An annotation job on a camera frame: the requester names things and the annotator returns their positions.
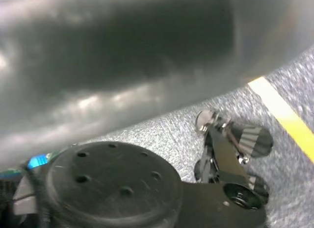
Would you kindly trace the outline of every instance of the yellow tape line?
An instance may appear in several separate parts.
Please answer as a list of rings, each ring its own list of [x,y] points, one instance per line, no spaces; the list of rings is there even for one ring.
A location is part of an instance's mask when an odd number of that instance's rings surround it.
[[[265,78],[257,78],[248,83],[248,85],[254,92],[260,96],[264,105],[302,151],[314,162],[314,135],[311,130]]]

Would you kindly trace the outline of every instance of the gray curved surface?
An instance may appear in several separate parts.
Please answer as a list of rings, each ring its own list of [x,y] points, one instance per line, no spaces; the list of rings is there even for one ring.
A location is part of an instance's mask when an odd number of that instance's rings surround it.
[[[314,43],[314,0],[0,0],[0,167],[202,101]]]

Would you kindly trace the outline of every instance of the blue light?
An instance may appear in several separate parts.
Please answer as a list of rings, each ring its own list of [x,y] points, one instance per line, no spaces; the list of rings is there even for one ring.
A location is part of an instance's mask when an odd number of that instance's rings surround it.
[[[29,168],[35,168],[46,163],[48,160],[45,154],[37,155],[29,160]]]

